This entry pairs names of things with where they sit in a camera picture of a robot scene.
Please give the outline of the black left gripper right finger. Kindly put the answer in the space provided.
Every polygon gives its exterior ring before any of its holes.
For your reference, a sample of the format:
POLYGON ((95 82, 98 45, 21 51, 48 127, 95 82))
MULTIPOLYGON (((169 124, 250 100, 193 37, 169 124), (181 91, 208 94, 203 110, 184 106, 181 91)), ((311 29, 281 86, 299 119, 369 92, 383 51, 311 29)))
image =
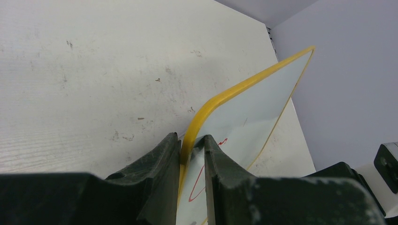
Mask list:
POLYGON ((203 138, 210 225, 383 225, 383 217, 306 217, 301 178, 257 177, 203 138))

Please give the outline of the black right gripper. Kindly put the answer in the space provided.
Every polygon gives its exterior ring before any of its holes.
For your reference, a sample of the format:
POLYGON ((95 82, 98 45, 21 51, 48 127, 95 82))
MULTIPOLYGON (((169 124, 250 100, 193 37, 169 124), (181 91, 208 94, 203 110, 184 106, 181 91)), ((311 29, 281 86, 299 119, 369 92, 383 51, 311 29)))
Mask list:
POLYGON ((385 211, 364 177, 339 162, 303 177, 307 218, 382 218, 385 211))

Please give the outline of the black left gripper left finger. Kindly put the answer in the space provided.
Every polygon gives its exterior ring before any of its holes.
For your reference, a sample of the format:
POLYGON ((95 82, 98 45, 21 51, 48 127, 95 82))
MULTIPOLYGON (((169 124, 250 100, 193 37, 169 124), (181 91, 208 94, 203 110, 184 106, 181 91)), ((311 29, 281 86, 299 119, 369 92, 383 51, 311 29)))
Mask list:
POLYGON ((181 142, 153 150, 101 179, 84 172, 0 176, 3 225, 174 225, 181 142))

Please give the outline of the yellow framed whiteboard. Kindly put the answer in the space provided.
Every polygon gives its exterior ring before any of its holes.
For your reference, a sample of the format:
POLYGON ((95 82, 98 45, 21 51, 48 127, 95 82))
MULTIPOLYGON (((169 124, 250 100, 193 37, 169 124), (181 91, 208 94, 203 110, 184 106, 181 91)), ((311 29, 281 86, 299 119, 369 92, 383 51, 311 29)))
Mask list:
POLYGON ((311 61, 310 46, 208 100, 184 135, 176 223, 202 225, 207 220, 205 151, 211 135, 240 166, 249 169, 264 150, 297 84, 311 61))

